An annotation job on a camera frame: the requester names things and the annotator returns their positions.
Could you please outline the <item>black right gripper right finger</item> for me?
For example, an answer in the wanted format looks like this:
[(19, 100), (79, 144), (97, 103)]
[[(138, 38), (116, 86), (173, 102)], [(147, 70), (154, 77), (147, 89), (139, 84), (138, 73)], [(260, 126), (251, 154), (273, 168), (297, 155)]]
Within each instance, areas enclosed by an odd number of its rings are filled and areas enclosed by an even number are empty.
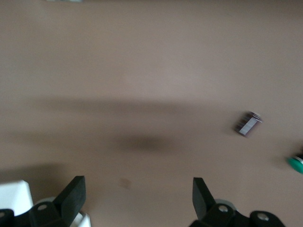
[(192, 202), (197, 215), (192, 227), (232, 227), (234, 205), (226, 200), (214, 199), (203, 178), (193, 179)]

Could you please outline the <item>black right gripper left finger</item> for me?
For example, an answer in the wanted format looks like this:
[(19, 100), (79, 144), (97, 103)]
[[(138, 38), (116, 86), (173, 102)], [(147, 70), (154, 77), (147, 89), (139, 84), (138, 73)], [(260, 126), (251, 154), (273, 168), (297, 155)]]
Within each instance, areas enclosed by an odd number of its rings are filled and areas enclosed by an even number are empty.
[(86, 200), (84, 176), (76, 176), (53, 201), (35, 205), (29, 211), (32, 227), (69, 227)]

